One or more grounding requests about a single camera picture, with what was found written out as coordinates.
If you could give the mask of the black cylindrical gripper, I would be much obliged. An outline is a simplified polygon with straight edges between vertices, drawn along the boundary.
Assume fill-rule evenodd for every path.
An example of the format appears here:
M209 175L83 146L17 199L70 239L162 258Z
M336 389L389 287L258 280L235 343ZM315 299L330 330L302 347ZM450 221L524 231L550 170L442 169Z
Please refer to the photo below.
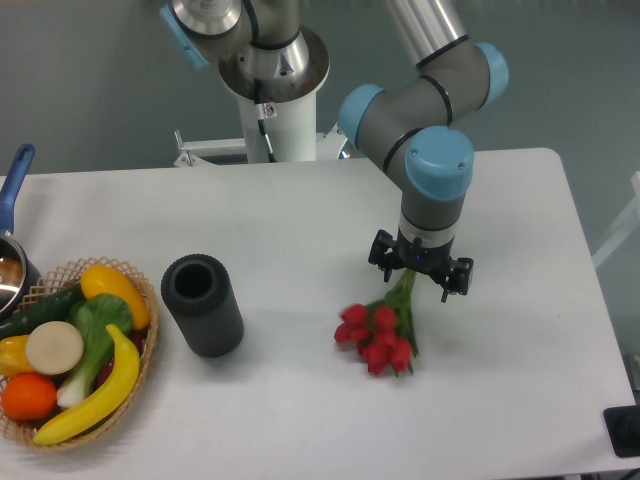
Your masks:
M372 242L368 263L383 272L383 281L388 282L395 270L402 268L431 275L442 288L441 302L446 303L451 295L468 294L474 268L469 257L451 257L455 235L447 233L439 238L441 231L410 231L398 228L396 240L385 230L379 230Z

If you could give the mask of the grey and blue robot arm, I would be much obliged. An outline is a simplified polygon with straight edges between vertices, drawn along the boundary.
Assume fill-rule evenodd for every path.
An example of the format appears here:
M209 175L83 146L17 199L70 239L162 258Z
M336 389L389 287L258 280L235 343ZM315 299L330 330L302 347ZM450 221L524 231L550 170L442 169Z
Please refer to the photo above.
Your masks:
M430 277L445 296L464 295L473 261L450 254L473 177L474 150L453 121L500 96L509 81L503 55L472 43L448 1L386 5L417 76L388 92L365 84L337 119L345 141L400 190L396 234L379 232L370 262L385 275L407 269ZM194 67L213 64L236 97L251 163L319 158L316 94L330 59L300 20L296 1L168 1L161 17Z

